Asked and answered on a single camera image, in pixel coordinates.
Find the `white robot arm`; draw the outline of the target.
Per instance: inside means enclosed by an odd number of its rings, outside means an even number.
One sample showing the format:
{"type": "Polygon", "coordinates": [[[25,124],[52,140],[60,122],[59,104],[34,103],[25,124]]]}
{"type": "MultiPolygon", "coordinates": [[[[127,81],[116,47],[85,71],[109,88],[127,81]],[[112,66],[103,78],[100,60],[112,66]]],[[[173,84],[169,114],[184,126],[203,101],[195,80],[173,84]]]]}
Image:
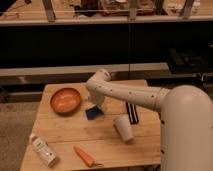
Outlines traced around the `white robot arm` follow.
{"type": "Polygon", "coordinates": [[[213,171],[213,101],[203,90],[113,83],[105,69],[97,70],[86,88],[98,106],[112,97],[159,113],[161,171],[213,171]]]}

